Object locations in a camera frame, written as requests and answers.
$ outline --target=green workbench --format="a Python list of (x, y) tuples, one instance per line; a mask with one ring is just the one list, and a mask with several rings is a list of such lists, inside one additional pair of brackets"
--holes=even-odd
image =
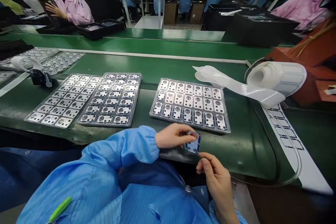
[[(243, 82), (247, 65), (207, 62), (207, 60), (209, 58), (256, 60), (266, 56), (271, 50), (240, 47), (233, 43), (204, 40), (178, 41), (162, 38), (105, 37), (98, 41), (90, 41), (77, 35), (58, 36), (35, 33), (11, 33), (0, 38), (2, 40), (23, 39), (28, 44), (33, 44), (37, 47), (92, 51), (91, 53), (86, 53), (72, 67), (57, 75), (55, 78), (59, 82), (71, 73), (102, 75), (105, 72), (141, 72), (143, 80), (132, 127), (147, 125), (153, 127), (156, 131), (168, 125), (168, 123), (150, 118), (148, 115), (160, 78), (166, 77), (200, 83), (194, 76), (195, 70), (192, 66), (211, 65), (235, 80)], [(204, 58), (204, 61), (193, 61), (190, 58), (168, 59), (106, 55), (94, 51), (201, 57)], [(25, 122), (24, 118), (51, 92), (52, 90), (34, 86), (30, 79), (26, 79), (0, 98), (0, 126), (65, 138), (80, 144), (105, 139), (121, 130), (117, 128), (85, 127), (76, 123), (73, 123), (69, 129), (63, 130)], [(287, 161), (261, 107), (254, 101), (248, 101), (246, 97), (237, 95), (227, 89), (224, 89), (224, 96), (232, 133), (221, 136), (201, 131), (202, 144), (200, 150), (217, 156), (221, 163), (233, 173), (271, 180), (275, 175), (275, 157), (269, 143), (270, 140), (279, 158), (280, 180), (284, 181), (292, 176), (294, 171)], [(335, 163), (333, 149), (331, 148), (334, 145), (334, 143), (331, 143), (333, 137), (331, 131), (335, 125), (333, 114), (294, 110), (285, 110), (285, 114), (329, 185), (334, 187), (336, 185), (336, 176), (331, 166), (331, 164)], [(178, 148), (162, 151), (160, 155), (168, 159), (196, 162), (193, 156), (184, 156), (182, 150)]]

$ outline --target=black crate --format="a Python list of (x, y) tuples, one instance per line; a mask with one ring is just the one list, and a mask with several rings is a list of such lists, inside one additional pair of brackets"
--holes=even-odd
[(53, 25), (44, 26), (42, 28), (36, 29), (39, 34), (56, 34), (65, 35), (76, 31), (75, 25), (69, 25), (67, 27), (55, 28)]
[(97, 40), (124, 29), (124, 22), (113, 19), (105, 19), (92, 24), (77, 26), (79, 34), (91, 40)]
[(236, 13), (224, 36), (241, 46), (275, 47), (298, 25), (298, 22), (269, 13)]
[(231, 12), (241, 9), (240, 13), (264, 13), (265, 11), (255, 5), (242, 5), (240, 3), (211, 4), (205, 14), (203, 30), (226, 31), (232, 22), (233, 16), (222, 16), (221, 12)]

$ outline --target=white label tape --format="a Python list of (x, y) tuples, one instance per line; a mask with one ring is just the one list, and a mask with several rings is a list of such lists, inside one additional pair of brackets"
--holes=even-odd
[(278, 91), (287, 97), (302, 87), (306, 77), (306, 69), (298, 63), (263, 62), (252, 69), (246, 82), (248, 85)]
[[(280, 146), (282, 150), (284, 151), (291, 167), (293, 170), (296, 170), (298, 167), (298, 161), (296, 159), (295, 152), (293, 150), (293, 147), (291, 143), (289, 142), (288, 138), (286, 137), (286, 134), (283, 132), (283, 130), (278, 126), (278, 123), (271, 118), (266, 110), (263, 108), (263, 111), (272, 126), (272, 129), (280, 143)], [(301, 142), (299, 136), (295, 132), (294, 128), (291, 126), (290, 122), (288, 121), (287, 117), (285, 116), (284, 112), (282, 111), (282, 108), (280, 104), (275, 105), (273, 108), (268, 109), (269, 113), (272, 114), (272, 116), (276, 117), (278, 122), (283, 126), (283, 128), (287, 131), (291, 139), (293, 140), (296, 148), (298, 149), (300, 153), (300, 157), (302, 160), (302, 171), (299, 175), (299, 180), (302, 184), (302, 187), (318, 192), (325, 195), (333, 195), (333, 191), (328, 185), (327, 181), (323, 177), (322, 173), (314, 163), (313, 159), (311, 158), (310, 154), (308, 153), (307, 149)]]
[(12, 58), (12, 65), (19, 71), (29, 72), (28, 69), (26, 69), (23, 65), (24, 62), (31, 61), (33, 63), (33, 68), (42, 70), (43, 66), (42, 64), (34, 59), (34, 58), (28, 58), (24, 56), (15, 56)]
[(212, 66), (193, 68), (197, 71), (195, 77), (199, 81), (210, 82), (217, 88), (228, 88), (239, 95), (261, 102), (266, 108), (271, 108), (285, 99), (284, 95), (277, 91), (240, 83)]

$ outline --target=clear plastic tray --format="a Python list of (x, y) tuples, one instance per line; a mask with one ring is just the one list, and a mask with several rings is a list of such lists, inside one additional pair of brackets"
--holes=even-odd
[[(47, 59), (54, 56), (58, 53), (59, 50), (57, 48), (39, 48), (35, 47), (27, 52), (17, 54), (16, 56), (24, 56), (28, 58), (34, 58), (39, 62), (44, 62)], [(0, 69), (10, 70), (10, 71), (17, 71), (17, 69), (12, 65), (11, 61), (12, 58), (3, 59), (0, 61)], [(25, 68), (29, 69), (33, 67), (33, 63), (30, 60), (23, 60), (22, 64)]]
[(31, 112), (25, 121), (68, 128), (90, 99), (101, 76), (71, 74)]
[(44, 62), (42, 70), (49, 73), (51, 76), (56, 75), (73, 65), (84, 55), (84, 53), (77, 52), (62, 52), (61, 54), (58, 54), (50, 60)]
[(105, 73), (77, 123), (94, 127), (130, 127), (141, 78), (140, 73)]
[(161, 78), (149, 116), (219, 134), (231, 132), (223, 90)]

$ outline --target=pink garment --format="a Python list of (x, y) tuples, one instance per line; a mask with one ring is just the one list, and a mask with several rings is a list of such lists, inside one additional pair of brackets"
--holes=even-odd
[(74, 25), (94, 23), (90, 7), (84, 0), (54, 0), (58, 8), (68, 15), (68, 21)]
[(323, 22), (326, 17), (322, 15), (327, 9), (320, 8), (322, 0), (288, 0), (274, 9), (271, 14), (299, 22), (297, 29), (303, 30), (310, 22), (314, 24)]

